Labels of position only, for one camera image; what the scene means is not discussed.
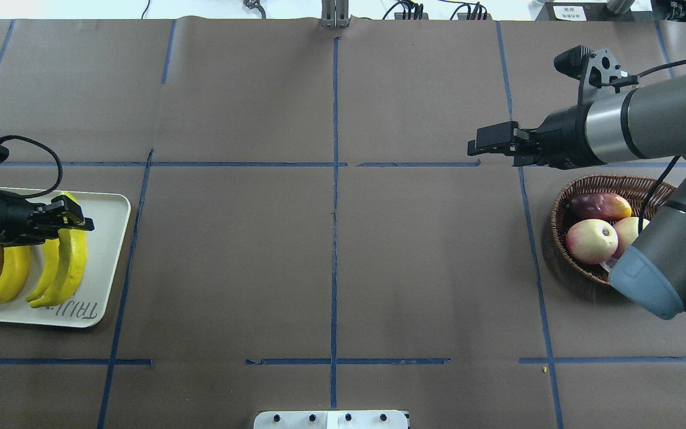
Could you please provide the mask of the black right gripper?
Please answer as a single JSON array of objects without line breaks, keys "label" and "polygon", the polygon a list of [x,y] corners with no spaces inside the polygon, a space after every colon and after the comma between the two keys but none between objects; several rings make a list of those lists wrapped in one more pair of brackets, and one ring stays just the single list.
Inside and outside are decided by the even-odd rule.
[{"label": "black right gripper", "polygon": [[513,157],[514,167],[549,166],[576,169],[594,165],[594,153],[585,137],[587,113],[573,106],[547,115],[535,129],[520,129],[518,122],[507,120],[476,131],[467,143],[466,154],[502,154]]}]

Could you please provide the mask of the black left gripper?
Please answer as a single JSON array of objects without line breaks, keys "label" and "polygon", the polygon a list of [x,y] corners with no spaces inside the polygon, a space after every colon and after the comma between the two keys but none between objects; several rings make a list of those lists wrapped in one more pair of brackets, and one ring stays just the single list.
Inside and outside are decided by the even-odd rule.
[{"label": "black left gripper", "polygon": [[58,195],[44,204],[0,192],[0,245],[43,244],[57,239],[58,231],[63,229],[95,230],[92,218],[84,217],[82,207],[70,195]]}]

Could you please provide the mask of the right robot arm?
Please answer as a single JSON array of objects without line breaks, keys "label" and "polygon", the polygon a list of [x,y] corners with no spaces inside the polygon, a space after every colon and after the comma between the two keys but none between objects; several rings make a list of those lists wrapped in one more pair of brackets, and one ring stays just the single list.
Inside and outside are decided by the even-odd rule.
[{"label": "right robot arm", "polygon": [[[535,128],[521,128],[514,120],[479,128],[468,142],[468,155],[502,154],[513,157],[517,167],[556,169],[669,158],[656,185],[686,162],[686,75],[639,85],[639,75],[623,75],[608,56],[557,69],[579,81],[575,106],[549,114]],[[686,314],[686,177],[608,280],[658,318]]]}]

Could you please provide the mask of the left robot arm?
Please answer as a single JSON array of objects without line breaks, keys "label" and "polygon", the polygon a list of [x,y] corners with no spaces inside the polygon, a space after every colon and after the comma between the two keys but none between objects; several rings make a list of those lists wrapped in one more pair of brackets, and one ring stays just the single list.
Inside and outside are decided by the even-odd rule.
[{"label": "left robot arm", "polygon": [[0,245],[35,246],[57,239],[62,230],[93,231],[79,203],[58,195],[49,203],[34,203],[22,195],[0,190]]}]

